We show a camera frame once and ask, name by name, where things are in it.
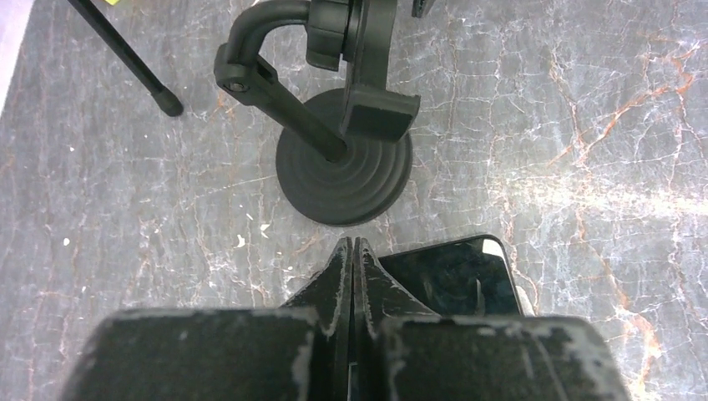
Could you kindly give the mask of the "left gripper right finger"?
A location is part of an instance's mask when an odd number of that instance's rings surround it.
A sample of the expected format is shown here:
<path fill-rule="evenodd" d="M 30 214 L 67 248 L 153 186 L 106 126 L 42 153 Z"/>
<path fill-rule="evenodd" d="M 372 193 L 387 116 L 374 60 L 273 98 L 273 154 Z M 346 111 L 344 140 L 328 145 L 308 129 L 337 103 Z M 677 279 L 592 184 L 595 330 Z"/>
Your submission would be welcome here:
<path fill-rule="evenodd" d="M 437 315 L 382 267 L 367 239 L 358 237 L 352 259 L 352 398 L 384 399 L 377 351 L 383 320 Z"/>

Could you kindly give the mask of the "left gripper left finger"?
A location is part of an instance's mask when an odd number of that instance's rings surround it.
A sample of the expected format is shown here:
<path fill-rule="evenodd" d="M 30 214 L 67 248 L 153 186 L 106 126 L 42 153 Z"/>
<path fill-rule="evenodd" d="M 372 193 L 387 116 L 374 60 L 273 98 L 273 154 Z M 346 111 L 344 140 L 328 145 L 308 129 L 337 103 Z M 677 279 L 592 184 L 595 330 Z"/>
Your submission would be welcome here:
<path fill-rule="evenodd" d="M 349 337 L 352 302 L 353 240 L 340 239 L 326 265 L 284 304 L 309 307 L 318 316 L 309 367 L 311 400 L 349 397 Z"/>

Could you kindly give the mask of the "black smartphone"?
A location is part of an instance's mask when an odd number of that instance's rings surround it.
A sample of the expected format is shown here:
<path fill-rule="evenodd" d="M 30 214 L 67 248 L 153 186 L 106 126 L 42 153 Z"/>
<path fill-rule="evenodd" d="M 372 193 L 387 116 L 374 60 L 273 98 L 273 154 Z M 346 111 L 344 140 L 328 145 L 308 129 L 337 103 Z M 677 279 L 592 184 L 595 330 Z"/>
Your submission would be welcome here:
<path fill-rule="evenodd" d="M 501 241 L 470 236 L 379 259 L 416 299 L 443 315 L 522 316 Z"/>

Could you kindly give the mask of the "black round-base phone stand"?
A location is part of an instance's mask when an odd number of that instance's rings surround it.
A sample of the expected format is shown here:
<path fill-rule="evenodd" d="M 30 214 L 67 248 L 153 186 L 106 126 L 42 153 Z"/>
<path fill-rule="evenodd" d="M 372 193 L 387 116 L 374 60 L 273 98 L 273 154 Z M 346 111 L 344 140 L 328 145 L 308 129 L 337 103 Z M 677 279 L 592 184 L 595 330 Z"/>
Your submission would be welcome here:
<path fill-rule="evenodd" d="M 356 226 L 386 211 L 412 169 L 409 129 L 419 96 L 387 89 L 394 1 L 264 1 L 233 22 L 215 56 L 215 82 L 281 128 L 276 176 L 290 204 L 327 226 Z M 306 61 L 335 71 L 342 88 L 301 102 L 260 55 L 273 30 L 301 25 Z"/>

